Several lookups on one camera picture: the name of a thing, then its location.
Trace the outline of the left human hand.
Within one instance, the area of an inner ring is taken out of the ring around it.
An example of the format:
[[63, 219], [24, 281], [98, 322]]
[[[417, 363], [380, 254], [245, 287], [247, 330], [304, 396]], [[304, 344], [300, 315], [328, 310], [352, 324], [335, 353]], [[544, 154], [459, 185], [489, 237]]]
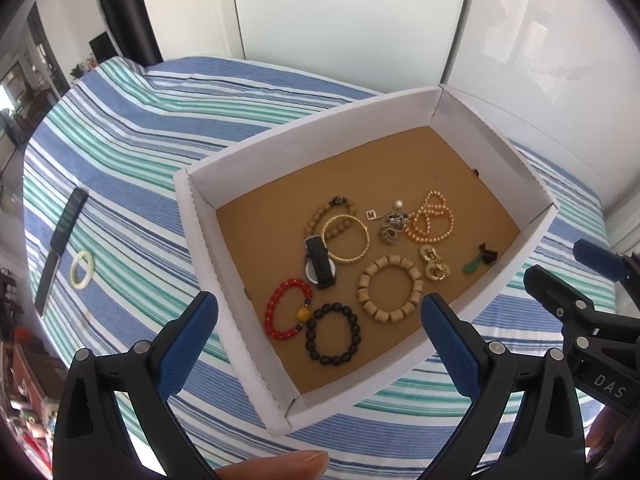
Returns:
[[216, 470], [222, 480], [316, 480], [326, 472], [330, 456], [323, 451], [297, 451], [243, 460]]

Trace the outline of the right human hand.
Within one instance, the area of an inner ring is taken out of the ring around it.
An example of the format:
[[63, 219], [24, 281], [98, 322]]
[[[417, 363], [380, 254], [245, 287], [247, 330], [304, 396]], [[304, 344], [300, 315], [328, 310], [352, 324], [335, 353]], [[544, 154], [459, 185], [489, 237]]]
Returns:
[[617, 438], [620, 428], [626, 424], [626, 417], [610, 408], [602, 408], [592, 422], [585, 440], [588, 448], [587, 460], [591, 462], [612, 441]]

